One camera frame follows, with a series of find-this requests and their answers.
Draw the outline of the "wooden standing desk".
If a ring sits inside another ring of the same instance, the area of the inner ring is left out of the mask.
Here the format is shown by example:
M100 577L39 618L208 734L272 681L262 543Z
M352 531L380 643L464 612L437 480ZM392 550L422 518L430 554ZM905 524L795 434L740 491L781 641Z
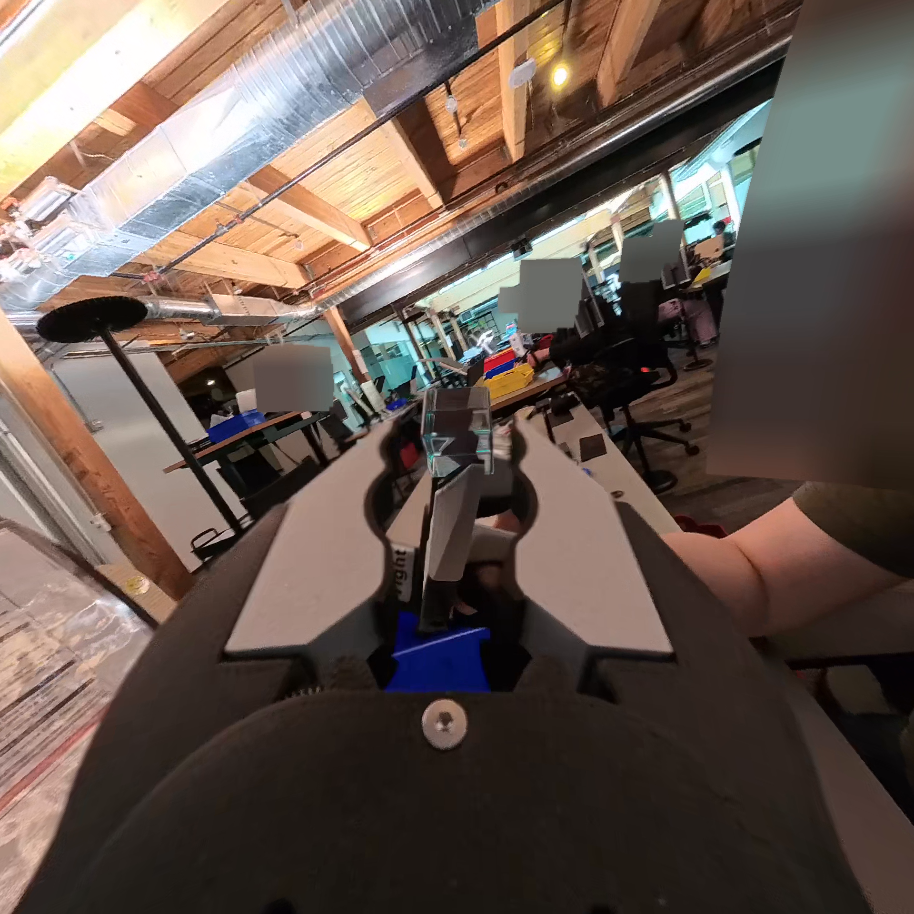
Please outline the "wooden standing desk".
M239 435L220 444L210 444L209 447L196 451L194 454L203 466L216 463L220 475L240 499L268 486L283 475L269 466L265 459L261 459L254 468L250 468L249 459L259 456L265 446L276 444L295 432L303 432L311 446L312 454L306 455L304 458L311 457L326 468L329 459L321 444L318 424L321 420L333 415L333 412L327 411L308 416L301 413L281 414L278 417L267 419L265 423L251 429L247 434Z

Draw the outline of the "olive green shirt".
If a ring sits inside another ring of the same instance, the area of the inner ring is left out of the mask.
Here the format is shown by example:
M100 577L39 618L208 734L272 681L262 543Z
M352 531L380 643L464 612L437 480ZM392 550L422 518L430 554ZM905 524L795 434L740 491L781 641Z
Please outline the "olive green shirt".
M805 483L797 508L835 542L898 577L913 577L913 493Z

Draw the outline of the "black office chair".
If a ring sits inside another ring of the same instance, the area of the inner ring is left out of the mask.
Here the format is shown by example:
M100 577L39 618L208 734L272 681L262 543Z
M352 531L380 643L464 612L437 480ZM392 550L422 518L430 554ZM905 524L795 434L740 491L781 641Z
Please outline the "black office chair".
M661 495L673 489L678 480L666 470L653 469L648 462L645 439L673 443L685 454L697 455L699 448L684 437L691 423L684 417L641 422L632 416L631 407L648 395L673 386L678 373L669 358L659 316L660 280L623 281L620 287L622 315L611 329L609 341L601 343L592 357L573 368L568 378L570 389L588 409L597 408L607 424L620 411L624 425L610 434L623 457L635 451L646 486ZM666 432L677 426L681 435Z

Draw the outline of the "person's right forearm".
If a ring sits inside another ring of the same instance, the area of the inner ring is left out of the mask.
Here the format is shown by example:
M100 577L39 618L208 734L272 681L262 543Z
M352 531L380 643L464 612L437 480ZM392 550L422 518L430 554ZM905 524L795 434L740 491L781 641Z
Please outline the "person's right forearm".
M680 530L663 540L749 636L789 632L907 581L829 536L794 498L724 538Z

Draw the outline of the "black metal cart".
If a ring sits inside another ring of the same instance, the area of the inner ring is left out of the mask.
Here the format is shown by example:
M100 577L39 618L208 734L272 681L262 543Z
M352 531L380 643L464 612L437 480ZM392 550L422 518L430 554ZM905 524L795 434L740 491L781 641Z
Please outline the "black metal cart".
M233 548L241 540L245 532L245 527L238 531L230 528L225 530L216 530L213 527L208 528L191 539L191 552L201 566L210 565L218 557Z

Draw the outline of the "clear glass cube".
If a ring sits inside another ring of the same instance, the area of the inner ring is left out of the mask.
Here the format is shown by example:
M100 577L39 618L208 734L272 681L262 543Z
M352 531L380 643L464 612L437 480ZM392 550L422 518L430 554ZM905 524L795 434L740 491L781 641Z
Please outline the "clear glass cube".
M435 387L423 394L420 431L432 478L479 465L494 472L493 423L486 386Z

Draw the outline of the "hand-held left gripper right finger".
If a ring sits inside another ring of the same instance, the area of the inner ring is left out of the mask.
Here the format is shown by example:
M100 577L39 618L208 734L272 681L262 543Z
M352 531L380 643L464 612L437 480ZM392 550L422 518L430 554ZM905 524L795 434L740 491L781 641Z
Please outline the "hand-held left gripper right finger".
M616 499L536 423L511 429L521 529L507 583L522 602L517 689L623 692L675 671L675 648Z

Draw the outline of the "instruction sheet sign stand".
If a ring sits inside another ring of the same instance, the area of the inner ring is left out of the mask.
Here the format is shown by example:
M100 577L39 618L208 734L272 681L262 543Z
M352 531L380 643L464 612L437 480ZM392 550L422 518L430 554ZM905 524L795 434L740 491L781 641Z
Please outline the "instruction sheet sign stand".
M156 626L79 557L2 520L2 814L97 727Z

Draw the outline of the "silver air duct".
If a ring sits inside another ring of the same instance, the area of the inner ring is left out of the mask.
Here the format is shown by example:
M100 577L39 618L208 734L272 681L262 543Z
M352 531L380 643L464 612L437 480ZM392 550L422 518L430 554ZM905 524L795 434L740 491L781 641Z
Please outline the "silver air duct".
M2 310L33 313L163 241L360 98L387 113L479 48L492 2L306 2L71 196L2 260Z

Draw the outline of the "black fabric chair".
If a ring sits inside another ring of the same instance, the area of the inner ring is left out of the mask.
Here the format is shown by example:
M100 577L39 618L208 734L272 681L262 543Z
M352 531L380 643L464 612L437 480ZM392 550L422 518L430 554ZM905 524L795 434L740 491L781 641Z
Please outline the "black fabric chair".
M288 502L323 471L324 467L313 458L306 457L290 472L280 475L274 482L245 497L240 498L247 514L253 521L265 517L268 512Z

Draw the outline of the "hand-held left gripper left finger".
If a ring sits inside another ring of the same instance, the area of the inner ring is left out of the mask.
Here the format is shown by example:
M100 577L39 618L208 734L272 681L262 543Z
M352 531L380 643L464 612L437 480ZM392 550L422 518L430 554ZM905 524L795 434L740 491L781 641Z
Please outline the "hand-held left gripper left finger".
M382 422L288 502L227 637L226 665L289 662L307 687L384 688L395 667L384 605L398 430Z

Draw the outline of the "black floor lamp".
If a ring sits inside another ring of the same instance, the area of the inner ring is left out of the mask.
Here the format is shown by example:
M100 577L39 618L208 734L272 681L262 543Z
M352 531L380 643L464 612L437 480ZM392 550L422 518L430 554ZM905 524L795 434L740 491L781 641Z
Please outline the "black floor lamp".
M115 339L115 334L139 326L146 318L146 306L136 298L101 296L54 309L38 320L37 329L40 337L46 341L65 345L87 342L96 337L101 339L143 403L149 408L168 439L176 447L186 467L194 474L214 508L228 524L235 539L238 539L244 532L241 521L191 451L154 392L146 385L123 347Z

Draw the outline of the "wooden support post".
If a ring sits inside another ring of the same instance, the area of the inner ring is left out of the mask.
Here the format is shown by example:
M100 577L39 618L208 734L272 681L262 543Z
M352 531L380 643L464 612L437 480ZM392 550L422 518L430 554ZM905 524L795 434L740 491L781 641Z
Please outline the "wooden support post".
M107 521L120 551L170 598L181 600L194 584L193 575L6 313L1 314L1 378L3 392Z

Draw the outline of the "blue plastic bin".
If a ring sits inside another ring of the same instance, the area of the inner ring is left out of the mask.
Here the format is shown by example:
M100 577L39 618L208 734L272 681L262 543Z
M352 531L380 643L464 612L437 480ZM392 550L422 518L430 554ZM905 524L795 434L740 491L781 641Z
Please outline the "blue plastic bin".
M394 671L383 690L392 693L488 693L482 646L488 628L470 624L421 634L417 614L401 611L392 651Z

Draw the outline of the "small blue storage bin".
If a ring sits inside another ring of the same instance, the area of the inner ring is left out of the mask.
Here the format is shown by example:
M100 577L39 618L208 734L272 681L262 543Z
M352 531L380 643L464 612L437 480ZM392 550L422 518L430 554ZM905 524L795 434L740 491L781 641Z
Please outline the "small blue storage bin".
M223 417L221 421L212 424L207 435L212 444L220 444L234 439L239 435L247 434L251 429L259 427L266 422L266 417L256 409L244 411L232 417Z

